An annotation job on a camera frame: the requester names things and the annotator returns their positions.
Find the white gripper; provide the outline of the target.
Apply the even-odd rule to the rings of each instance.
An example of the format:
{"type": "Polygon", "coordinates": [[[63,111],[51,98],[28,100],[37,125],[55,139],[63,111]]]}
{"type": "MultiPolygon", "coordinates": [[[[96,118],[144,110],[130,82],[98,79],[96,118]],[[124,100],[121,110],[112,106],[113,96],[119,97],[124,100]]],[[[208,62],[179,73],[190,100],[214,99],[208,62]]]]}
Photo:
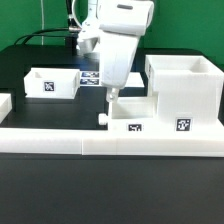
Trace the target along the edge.
{"type": "MultiPolygon", "coordinates": [[[[127,77],[130,73],[134,56],[137,50],[139,38],[102,32],[100,36],[100,60],[99,73],[106,78],[112,76],[127,77]]],[[[119,90],[124,87],[118,87],[116,84],[108,84],[106,100],[116,102],[119,90]]]]}

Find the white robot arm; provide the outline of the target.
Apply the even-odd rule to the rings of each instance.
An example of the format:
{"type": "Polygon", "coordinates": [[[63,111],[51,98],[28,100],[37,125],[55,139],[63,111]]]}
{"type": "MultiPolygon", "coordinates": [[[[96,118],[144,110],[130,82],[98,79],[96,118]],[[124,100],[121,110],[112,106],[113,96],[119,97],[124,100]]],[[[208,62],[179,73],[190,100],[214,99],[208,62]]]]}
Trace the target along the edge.
{"type": "Polygon", "coordinates": [[[81,25],[78,46],[82,55],[99,48],[100,83],[106,100],[115,102],[126,85],[141,36],[153,18],[152,0],[90,0],[81,25]]]}

